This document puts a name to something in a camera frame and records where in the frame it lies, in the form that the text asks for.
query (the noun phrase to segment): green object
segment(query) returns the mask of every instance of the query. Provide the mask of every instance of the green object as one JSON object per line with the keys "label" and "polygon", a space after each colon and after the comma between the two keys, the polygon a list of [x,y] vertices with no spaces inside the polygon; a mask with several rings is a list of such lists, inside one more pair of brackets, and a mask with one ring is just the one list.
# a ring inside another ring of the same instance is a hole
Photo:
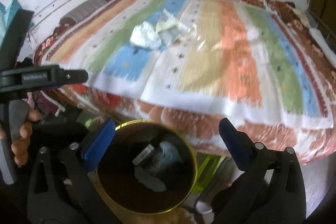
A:
{"label": "green object", "polygon": [[85,122],[85,127],[86,128],[89,128],[90,125],[91,125],[91,122],[93,121],[93,119],[88,119],[86,122]]}
{"label": "green object", "polygon": [[193,193],[200,194],[214,177],[218,167],[226,157],[197,153],[198,172]]}
{"label": "green object", "polygon": [[133,29],[136,25],[142,24],[151,14],[155,13],[165,3],[166,0],[152,0],[142,10],[133,14],[124,26],[114,32],[110,40],[103,45],[93,56],[93,60],[87,70],[97,73],[100,72],[109,58],[117,52],[123,45],[129,42]]}
{"label": "green object", "polygon": [[280,87],[283,108],[287,112],[302,115],[303,99],[300,84],[293,66],[279,43],[279,39],[272,32],[259,9],[247,7],[246,11],[253,24],[259,29],[260,40],[264,42],[268,51],[269,62],[274,71],[273,75]]}

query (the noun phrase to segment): clamp handle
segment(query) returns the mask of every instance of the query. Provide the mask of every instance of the clamp handle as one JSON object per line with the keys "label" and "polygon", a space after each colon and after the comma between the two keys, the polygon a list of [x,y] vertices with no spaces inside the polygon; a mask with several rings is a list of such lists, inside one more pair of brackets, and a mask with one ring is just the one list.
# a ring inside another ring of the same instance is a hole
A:
{"label": "clamp handle", "polygon": [[20,128],[29,113],[30,106],[22,100],[0,104],[0,123],[5,139],[0,141],[0,170],[6,184],[17,181],[17,168],[11,149],[13,141],[21,139]]}

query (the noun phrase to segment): gold rim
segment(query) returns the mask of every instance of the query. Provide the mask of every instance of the gold rim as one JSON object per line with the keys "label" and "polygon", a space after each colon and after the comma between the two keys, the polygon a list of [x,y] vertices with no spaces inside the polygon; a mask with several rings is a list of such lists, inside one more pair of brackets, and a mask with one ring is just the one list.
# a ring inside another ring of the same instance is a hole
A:
{"label": "gold rim", "polygon": [[147,122],[147,123],[155,123],[155,124],[159,124],[161,126],[164,126],[165,128],[171,130],[173,133],[175,133],[183,142],[184,144],[187,146],[187,148],[189,149],[189,152],[192,156],[192,159],[193,159],[193,165],[194,165],[194,179],[193,179],[193,183],[191,185],[191,188],[188,192],[188,194],[185,196],[185,198],[180,201],[177,205],[175,205],[173,208],[171,209],[168,209],[168,210],[165,210],[163,212],[158,212],[158,213],[139,213],[139,212],[135,212],[135,211],[132,211],[130,209],[127,209],[123,206],[121,206],[120,204],[118,204],[117,202],[115,202],[106,192],[105,192],[105,189],[103,188],[102,184],[100,183],[100,179],[99,179],[99,175],[98,175],[98,167],[96,168],[96,176],[97,176],[97,180],[98,180],[98,184],[99,186],[101,187],[101,189],[104,191],[104,195],[110,199],[114,204],[116,204],[119,208],[122,208],[124,210],[126,210],[127,212],[131,212],[131,213],[134,213],[134,214],[137,214],[137,215],[143,215],[143,216],[154,216],[154,215],[161,215],[161,214],[165,214],[165,213],[168,213],[172,210],[174,210],[175,208],[179,207],[187,198],[188,196],[191,194],[191,192],[193,191],[193,188],[196,184],[196,180],[197,180],[197,160],[196,160],[196,153],[194,152],[192,146],[187,142],[187,140],[180,134],[178,133],[177,131],[175,131],[174,129],[166,126],[165,124],[161,123],[161,122],[157,122],[157,121],[152,121],[152,120],[133,120],[133,121],[129,121],[129,122],[125,122],[119,126],[117,126],[115,128],[115,130],[117,131],[118,129],[122,128],[122,127],[125,127],[125,126],[128,126],[129,124],[134,124],[134,123],[140,123],[140,122]]}

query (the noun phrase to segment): plastic bag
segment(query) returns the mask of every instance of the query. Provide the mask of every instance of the plastic bag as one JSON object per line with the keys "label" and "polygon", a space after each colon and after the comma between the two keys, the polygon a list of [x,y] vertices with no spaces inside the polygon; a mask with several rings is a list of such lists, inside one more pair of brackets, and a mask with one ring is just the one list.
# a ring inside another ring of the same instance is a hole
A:
{"label": "plastic bag", "polygon": [[151,50],[156,50],[162,45],[160,36],[155,32],[152,24],[146,21],[134,27],[130,42],[137,47]]}
{"label": "plastic bag", "polygon": [[149,144],[133,161],[137,180],[155,192],[164,192],[175,181],[183,163],[177,148],[168,141],[159,147]]}

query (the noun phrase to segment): round container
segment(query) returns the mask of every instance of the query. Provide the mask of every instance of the round container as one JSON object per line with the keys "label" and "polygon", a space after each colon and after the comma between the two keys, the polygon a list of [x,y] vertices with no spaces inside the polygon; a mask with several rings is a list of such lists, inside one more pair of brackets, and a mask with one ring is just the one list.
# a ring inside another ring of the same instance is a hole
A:
{"label": "round container", "polygon": [[[178,207],[191,193],[197,177],[197,162],[191,146],[161,123],[135,120],[118,126],[110,147],[96,172],[105,193],[125,210],[141,215],[158,215]],[[150,143],[164,136],[178,150],[183,166],[172,186],[156,193],[134,175],[132,160]]]}

